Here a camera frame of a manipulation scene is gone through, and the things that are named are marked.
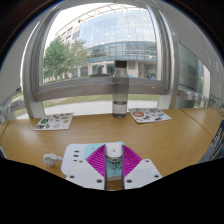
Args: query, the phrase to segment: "pavement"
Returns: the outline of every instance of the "pavement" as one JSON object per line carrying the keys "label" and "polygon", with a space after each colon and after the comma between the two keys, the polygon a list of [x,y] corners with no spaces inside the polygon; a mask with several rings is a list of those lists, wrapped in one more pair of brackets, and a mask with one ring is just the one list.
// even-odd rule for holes
{"label": "pavement", "polygon": [[[129,100],[128,108],[155,108],[157,107],[157,101],[147,100]],[[111,101],[95,101],[85,103],[72,103],[66,105],[58,105],[48,107],[44,109],[45,114],[59,114],[59,113],[74,113],[74,116],[78,115],[91,115],[91,114],[111,114],[112,102]],[[17,119],[29,118],[28,114],[23,114]]]}

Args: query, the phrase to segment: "wooden table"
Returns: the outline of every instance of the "wooden table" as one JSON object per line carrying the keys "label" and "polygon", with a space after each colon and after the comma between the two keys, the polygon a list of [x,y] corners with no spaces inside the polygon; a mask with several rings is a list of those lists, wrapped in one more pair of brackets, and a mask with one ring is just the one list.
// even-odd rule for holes
{"label": "wooden table", "polygon": [[0,124],[0,146],[1,146],[1,139],[2,139],[3,133],[6,129],[6,127],[8,126],[9,122],[10,121],[6,121],[3,124]]}
{"label": "wooden table", "polygon": [[216,108],[186,108],[181,110],[198,122],[212,138],[215,137],[223,117]]}
{"label": "wooden table", "polygon": [[[111,114],[74,116],[68,130],[58,131],[34,131],[40,119],[13,120],[2,137],[2,148],[7,159],[32,164],[65,178],[61,163],[48,167],[43,162],[44,154],[63,157],[69,144],[123,141],[143,159],[151,159],[164,177],[196,164],[212,137],[180,109],[163,111],[172,119],[138,124],[129,113],[124,119]],[[108,189],[120,189],[120,182],[109,182]]]}

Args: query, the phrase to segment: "white cable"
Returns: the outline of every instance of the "white cable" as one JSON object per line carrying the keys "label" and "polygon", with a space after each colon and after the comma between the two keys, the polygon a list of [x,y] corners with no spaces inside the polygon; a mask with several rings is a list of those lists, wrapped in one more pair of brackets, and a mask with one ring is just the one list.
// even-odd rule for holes
{"label": "white cable", "polygon": [[61,162],[63,158],[55,155],[54,153],[50,153],[44,154],[43,160],[48,166],[53,166],[55,161]]}

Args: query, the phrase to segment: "printed sheet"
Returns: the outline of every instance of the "printed sheet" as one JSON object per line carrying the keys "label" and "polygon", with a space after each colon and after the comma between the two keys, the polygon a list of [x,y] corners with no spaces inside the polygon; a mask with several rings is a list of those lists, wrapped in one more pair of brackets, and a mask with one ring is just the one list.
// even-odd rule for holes
{"label": "printed sheet", "polygon": [[74,113],[51,114],[44,116],[33,130],[64,130],[68,129]]}
{"label": "printed sheet", "polygon": [[138,123],[149,123],[172,119],[162,110],[158,110],[157,108],[131,108],[128,110]]}

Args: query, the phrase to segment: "sky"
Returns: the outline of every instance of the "sky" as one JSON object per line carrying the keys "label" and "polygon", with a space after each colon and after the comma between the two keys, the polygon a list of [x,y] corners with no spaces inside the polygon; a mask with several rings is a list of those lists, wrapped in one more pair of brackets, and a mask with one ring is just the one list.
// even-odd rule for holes
{"label": "sky", "polygon": [[94,8],[98,8],[100,6],[108,5],[111,3],[94,3],[94,4],[86,4],[81,6],[75,6],[69,9],[65,9],[61,11],[53,22],[50,32],[47,37],[45,48],[50,44],[50,42],[54,39],[55,33],[60,30],[65,24],[75,19],[76,17],[82,15],[85,12],[88,12]]}

